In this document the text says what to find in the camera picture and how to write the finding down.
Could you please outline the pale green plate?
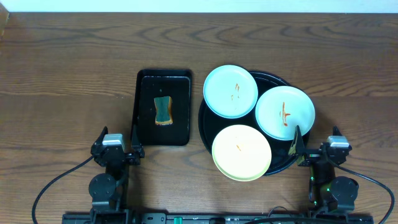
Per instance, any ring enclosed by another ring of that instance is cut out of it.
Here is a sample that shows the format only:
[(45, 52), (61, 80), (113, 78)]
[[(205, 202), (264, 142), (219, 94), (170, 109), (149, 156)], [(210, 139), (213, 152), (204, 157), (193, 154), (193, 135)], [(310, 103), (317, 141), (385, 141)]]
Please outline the pale green plate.
[(315, 122), (315, 107), (309, 96), (292, 86), (277, 86), (267, 90), (258, 99), (256, 121), (268, 136), (290, 141), (295, 128), (307, 134)]

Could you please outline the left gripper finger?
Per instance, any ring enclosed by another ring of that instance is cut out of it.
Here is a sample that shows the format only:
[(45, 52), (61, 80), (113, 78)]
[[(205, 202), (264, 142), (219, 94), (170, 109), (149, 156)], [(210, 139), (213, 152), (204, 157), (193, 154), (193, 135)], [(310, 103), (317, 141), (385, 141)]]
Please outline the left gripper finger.
[(131, 130), (131, 148), (136, 153), (142, 153), (143, 146), (138, 138), (137, 125), (134, 124)]
[(101, 132), (101, 134), (99, 135), (99, 137), (97, 138), (97, 140), (93, 143), (93, 146), (100, 146), (103, 144), (103, 139), (104, 137), (108, 134), (108, 128), (105, 126)]

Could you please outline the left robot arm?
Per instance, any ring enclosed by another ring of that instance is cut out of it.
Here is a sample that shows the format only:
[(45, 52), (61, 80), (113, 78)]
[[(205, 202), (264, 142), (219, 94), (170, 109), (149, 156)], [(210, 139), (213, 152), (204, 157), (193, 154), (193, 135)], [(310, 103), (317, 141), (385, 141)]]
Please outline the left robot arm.
[(105, 172), (93, 177), (89, 184), (92, 208), (88, 223), (139, 223), (139, 215), (127, 207), (129, 167), (138, 166), (145, 156), (137, 128), (133, 128), (131, 152), (125, 151), (122, 134), (110, 134), (104, 127), (91, 147), (91, 155)]

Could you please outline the light blue plate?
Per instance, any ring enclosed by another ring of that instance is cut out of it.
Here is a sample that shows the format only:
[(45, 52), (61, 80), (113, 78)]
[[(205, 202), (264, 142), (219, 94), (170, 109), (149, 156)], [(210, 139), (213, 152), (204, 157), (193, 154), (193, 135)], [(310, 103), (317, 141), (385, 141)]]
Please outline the light blue plate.
[(206, 105), (222, 118), (236, 119), (255, 107), (258, 87), (254, 77), (237, 65), (222, 65), (212, 70), (203, 86)]

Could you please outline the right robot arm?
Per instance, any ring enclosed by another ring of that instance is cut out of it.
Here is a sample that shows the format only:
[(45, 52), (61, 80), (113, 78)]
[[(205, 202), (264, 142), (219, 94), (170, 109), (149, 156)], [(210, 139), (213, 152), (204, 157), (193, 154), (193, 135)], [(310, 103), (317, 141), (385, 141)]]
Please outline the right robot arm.
[(300, 127), (295, 127), (289, 155), (297, 158), (298, 166), (310, 168), (308, 199), (313, 208), (308, 212), (309, 217), (334, 217), (348, 221), (348, 214), (354, 210), (359, 184), (349, 177), (337, 177), (335, 168), (346, 161), (351, 150), (350, 143), (336, 126), (333, 134), (318, 149), (305, 147)]

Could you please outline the yellow plate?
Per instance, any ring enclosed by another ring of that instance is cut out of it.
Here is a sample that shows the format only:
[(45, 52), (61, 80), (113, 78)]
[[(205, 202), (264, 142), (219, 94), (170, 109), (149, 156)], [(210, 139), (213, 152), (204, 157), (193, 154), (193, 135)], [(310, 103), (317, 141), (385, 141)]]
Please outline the yellow plate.
[(263, 176), (272, 160), (268, 140), (258, 130), (242, 124), (222, 129), (213, 141), (211, 154), (222, 174), (241, 182)]

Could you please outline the orange green scrub sponge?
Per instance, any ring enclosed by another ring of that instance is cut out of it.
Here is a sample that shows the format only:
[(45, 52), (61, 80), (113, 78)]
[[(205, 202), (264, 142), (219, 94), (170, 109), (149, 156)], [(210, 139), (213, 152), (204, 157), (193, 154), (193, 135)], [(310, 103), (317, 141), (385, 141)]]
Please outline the orange green scrub sponge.
[(154, 104), (156, 111), (155, 124), (158, 126), (172, 124), (172, 98), (170, 96), (157, 97), (154, 98)]

